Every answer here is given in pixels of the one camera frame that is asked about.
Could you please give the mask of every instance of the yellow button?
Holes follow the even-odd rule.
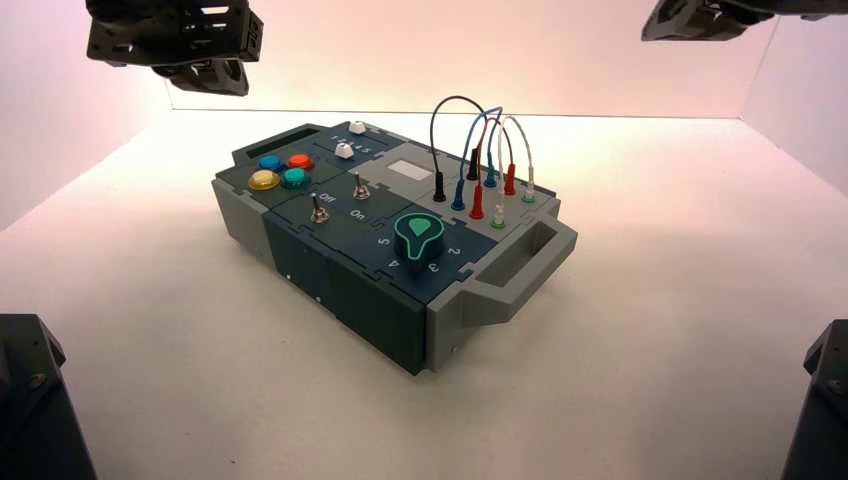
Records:
[[[251,190],[271,190],[280,184],[280,176],[271,170],[257,170],[250,176],[247,186]]]

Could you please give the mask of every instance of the white slider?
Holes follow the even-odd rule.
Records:
[[[350,126],[347,127],[347,130],[354,135],[362,135],[363,133],[365,133],[365,130],[367,130],[367,128],[365,127],[364,123],[356,121],[350,122]]]
[[[336,145],[336,156],[345,160],[353,156],[353,147],[349,143],[340,143]]]

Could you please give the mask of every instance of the rotary knob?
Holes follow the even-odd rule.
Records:
[[[423,270],[445,249],[445,224],[429,213],[409,213],[395,221],[395,253],[413,272]]]

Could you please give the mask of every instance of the white backdrop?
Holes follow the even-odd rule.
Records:
[[[744,119],[848,194],[845,45],[848,17],[781,20]]]
[[[16,2],[0,29],[0,231],[168,111],[163,81],[85,56],[81,0]]]
[[[774,22],[733,42],[643,43],[656,0],[252,0],[246,98],[176,108],[428,111],[464,93],[520,113],[738,117]]]

